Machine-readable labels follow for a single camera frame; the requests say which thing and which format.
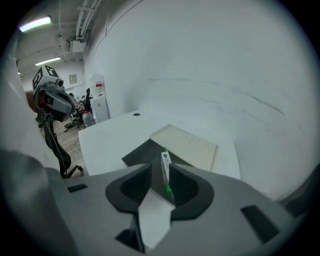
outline gray robot arm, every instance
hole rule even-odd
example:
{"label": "gray robot arm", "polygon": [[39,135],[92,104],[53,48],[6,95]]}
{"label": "gray robot arm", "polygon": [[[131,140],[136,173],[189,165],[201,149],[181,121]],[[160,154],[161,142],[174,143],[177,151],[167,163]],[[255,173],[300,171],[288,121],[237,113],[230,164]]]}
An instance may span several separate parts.
{"label": "gray robot arm", "polygon": [[[50,120],[65,121],[76,109],[74,99],[65,92],[64,81],[56,70],[42,65],[32,80],[34,101],[39,109],[37,121],[42,124]],[[45,107],[38,106],[38,97],[44,93]]]}

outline ceiling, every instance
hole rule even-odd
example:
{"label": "ceiling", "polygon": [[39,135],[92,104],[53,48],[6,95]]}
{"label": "ceiling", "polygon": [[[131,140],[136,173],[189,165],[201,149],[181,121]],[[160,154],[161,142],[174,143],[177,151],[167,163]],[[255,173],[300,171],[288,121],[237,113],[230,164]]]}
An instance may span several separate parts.
{"label": "ceiling", "polygon": [[[93,0],[88,0],[87,7],[91,5],[92,1]],[[51,24],[43,25],[26,32],[18,30],[19,38],[16,59],[18,61],[18,70],[21,73],[20,76],[37,70],[38,67],[35,65],[36,63],[56,57],[61,57],[61,60],[55,61],[55,63],[82,61],[83,53],[68,52],[66,41],[67,38],[74,37],[76,34],[80,13],[77,7],[81,7],[82,3],[83,0],[61,0],[60,9],[59,0],[45,0],[30,10],[28,15],[21,21],[22,25],[46,16],[50,16]],[[59,10],[61,30],[59,29]],[[82,21],[84,21],[86,13],[87,12],[84,12]],[[95,12],[86,30],[88,36],[90,36],[96,15],[97,13]]]}

